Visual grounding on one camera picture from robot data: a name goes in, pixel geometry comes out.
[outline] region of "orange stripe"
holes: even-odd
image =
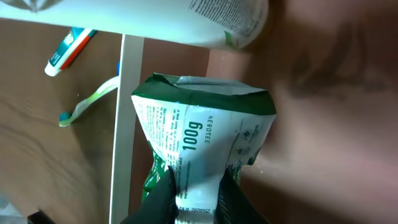
[[[90,36],[87,36],[83,39],[83,41],[77,46],[77,48],[72,52],[72,54],[70,54],[70,56],[67,58],[67,60],[63,63],[63,65],[61,66],[60,69],[65,69],[67,68],[72,62],[73,60],[77,57],[77,55],[81,52],[81,50],[83,49],[83,47],[85,47],[85,45],[87,44],[87,42],[89,41]]]

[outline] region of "white bottle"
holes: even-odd
[[[131,34],[212,49],[241,49],[261,32],[268,0],[24,0],[0,17]]]

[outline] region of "white shelf edge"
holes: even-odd
[[[113,141],[110,224],[121,223],[129,212],[132,147],[136,125],[136,111],[131,101],[131,93],[139,85],[143,49],[143,37],[123,34]]]

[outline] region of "toothpaste tube cap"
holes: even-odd
[[[47,75],[49,75],[49,76],[51,76],[51,77],[54,77],[54,76],[56,76],[56,75],[58,74],[58,72],[60,72],[60,70],[54,68],[54,67],[50,64],[50,62],[48,62],[47,65],[45,66],[44,72],[45,72]]]

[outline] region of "green and white package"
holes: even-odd
[[[155,73],[131,98],[154,150],[143,198],[171,166],[176,223],[213,223],[225,170],[237,173],[254,163],[275,118],[268,91],[231,80]]]

